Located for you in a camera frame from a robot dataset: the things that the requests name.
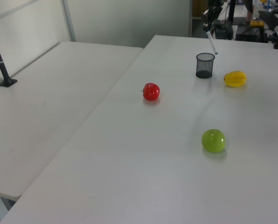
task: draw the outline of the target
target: white panel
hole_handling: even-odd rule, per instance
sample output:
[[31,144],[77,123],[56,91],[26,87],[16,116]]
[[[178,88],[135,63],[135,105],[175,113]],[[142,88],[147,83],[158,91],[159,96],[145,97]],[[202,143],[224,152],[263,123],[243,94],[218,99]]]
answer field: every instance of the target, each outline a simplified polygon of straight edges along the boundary
[[190,0],[64,0],[78,42],[144,48],[154,35],[189,35]]
[[28,2],[30,0],[0,0],[0,14],[6,13]]
[[0,52],[10,76],[68,40],[61,0],[39,0],[0,19]]

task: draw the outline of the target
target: green apple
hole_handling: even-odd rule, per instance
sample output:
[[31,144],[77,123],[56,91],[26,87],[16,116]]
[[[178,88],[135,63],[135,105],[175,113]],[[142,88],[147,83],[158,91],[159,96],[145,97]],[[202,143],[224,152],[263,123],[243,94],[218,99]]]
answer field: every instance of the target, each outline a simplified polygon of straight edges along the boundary
[[211,153],[219,153],[225,148],[225,136],[217,129],[207,130],[202,136],[202,145]]

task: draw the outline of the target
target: cable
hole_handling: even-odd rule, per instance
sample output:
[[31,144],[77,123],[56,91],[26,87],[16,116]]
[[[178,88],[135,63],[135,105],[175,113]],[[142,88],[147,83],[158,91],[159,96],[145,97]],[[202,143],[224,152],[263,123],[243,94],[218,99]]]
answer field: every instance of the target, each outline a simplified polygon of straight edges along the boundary
[[228,3],[228,5],[226,6],[226,8],[223,10],[223,12],[220,13],[220,15],[222,15],[222,14],[225,12],[225,10],[227,10],[229,4],[230,4],[230,3]]
[[229,4],[227,5],[227,7],[226,7],[225,18],[224,18],[224,25],[225,25],[226,15],[227,15],[227,10],[228,10],[229,5],[230,5],[230,3],[229,3]]

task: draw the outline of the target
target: black mesh cup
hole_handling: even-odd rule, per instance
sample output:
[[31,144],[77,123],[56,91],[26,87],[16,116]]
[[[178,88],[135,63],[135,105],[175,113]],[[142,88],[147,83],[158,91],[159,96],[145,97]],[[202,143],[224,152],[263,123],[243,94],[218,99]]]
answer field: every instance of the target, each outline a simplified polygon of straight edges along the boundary
[[215,56],[210,53],[201,53],[198,54],[196,58],[197,58],[196,76],[198,78],[212,77]]

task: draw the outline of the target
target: white table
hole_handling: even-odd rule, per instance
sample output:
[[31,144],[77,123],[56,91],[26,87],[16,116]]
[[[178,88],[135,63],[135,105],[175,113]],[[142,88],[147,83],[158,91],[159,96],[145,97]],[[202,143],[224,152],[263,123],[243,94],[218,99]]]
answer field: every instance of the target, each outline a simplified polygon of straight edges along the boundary
[[[215,42],[199,79],[208,40],[155,36],[1,224],[278,224],[278,50]],[[225,86],[234,70],[244,87]],[[225,152],[202,149],[211,128]]]
[[141,51],[63,42],[0,87],[0,196],[25,192]]

